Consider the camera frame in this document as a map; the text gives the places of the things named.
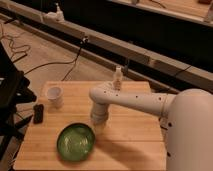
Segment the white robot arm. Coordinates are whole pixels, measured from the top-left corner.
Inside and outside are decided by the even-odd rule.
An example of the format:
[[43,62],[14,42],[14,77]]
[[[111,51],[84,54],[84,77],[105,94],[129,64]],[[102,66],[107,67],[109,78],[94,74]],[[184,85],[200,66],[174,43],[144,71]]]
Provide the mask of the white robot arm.
[[108,120],[110,104],[166,118],[166,171],[213,171],[213,94],[202,89],[178,94],[125,92],[106,82],[91,88],[89,96],[94,125]]

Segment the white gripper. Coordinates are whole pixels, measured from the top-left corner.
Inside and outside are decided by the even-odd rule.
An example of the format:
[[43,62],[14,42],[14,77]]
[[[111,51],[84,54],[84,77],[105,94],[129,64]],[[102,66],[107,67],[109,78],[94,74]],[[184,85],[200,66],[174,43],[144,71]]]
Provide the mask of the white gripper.
[[93,125],[93,129],[96,135],[100,135],[103,132],[103,130],[106,127],[108,117],[109,117],[108,113],[92,113],[91,114],[90,116],[91,123]]

